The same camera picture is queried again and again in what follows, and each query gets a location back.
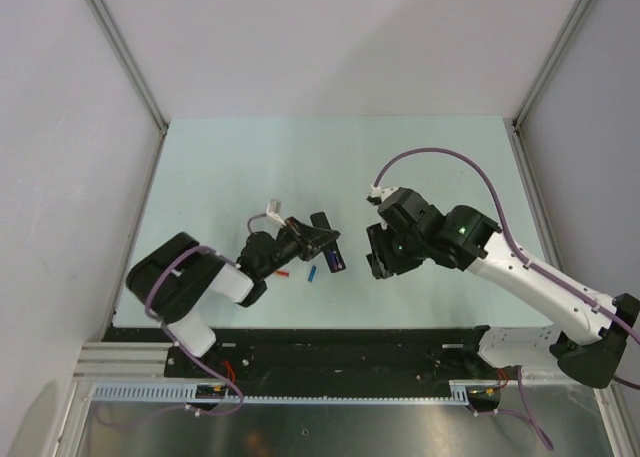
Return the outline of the blue magenta battery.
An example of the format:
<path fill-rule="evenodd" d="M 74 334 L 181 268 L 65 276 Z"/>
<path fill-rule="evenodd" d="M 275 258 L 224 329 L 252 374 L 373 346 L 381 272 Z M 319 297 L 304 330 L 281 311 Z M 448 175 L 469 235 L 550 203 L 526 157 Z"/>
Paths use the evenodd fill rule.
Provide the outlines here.
<path fill-rule="evenodd" d="M 334 265 L 335 271 L 336 272 L 343 271 L 346 268 L 346 266 L 345 266 L 345 263 L 344 263 L 344 261 L 342 259 L 341 254 L 338 251 L 334 251 L 333 252 L 333 258 L 334 258 L 334 263 L 335 263 L 335 265 Z"/>

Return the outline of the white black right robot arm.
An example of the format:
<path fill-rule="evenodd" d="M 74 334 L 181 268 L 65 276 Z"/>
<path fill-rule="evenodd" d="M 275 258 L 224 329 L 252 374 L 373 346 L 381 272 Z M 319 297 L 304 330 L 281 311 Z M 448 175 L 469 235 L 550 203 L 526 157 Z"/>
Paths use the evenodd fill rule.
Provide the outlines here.
<path fill-rule="evenodd" d="M 639 302 L 591 289 L 539 260 L 505 229 L 476 209 L 460 205 L 442 214 L 403 187 L 370 190 L 379 223 L 366 232 L 367 260 L 377 279 L 399 276 L 430 260 L 469 272 L 508 291 L 550 320 L 546 327 L 491 327 L 463 350 L 461 365 L 473 378 L 496 367 L 558 367 L 569 378 L 603 389 L 624 355 Z"/>

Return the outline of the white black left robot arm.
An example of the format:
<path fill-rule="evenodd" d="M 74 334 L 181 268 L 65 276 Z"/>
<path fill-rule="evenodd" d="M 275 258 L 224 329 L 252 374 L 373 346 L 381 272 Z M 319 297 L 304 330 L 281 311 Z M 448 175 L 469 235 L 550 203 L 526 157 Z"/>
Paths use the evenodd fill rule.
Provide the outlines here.
<path fill-rule="evenodd" d="M 250 307 L 266 292 L 268 277 L 292 260 L 313 260 L 339 237 L 335 229 L 289 217 L 274 235 L 250 233 L 232 261 L 180 232 L 135 264 L 125 285 L 144 305 L 147 316 L 184 349 L 187 366 L 207 377 L 219 369 L 221 353 L 214 347 L 215 332 L 196 310 L 205 293 L 212 291 Z"/>

